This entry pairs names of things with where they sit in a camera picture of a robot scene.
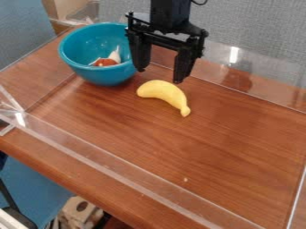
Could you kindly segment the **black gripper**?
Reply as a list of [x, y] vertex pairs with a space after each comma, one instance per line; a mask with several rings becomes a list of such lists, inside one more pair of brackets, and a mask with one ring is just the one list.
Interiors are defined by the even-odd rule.
[[150, 12], [130, 11], [127, 37], [133, 63], [143, 72], [151, 61], [153, 45], [178, 50], [174, 83], [182, 83], [202, 57], [209, 32], [190, 22], [194, 0], [151, 0]]

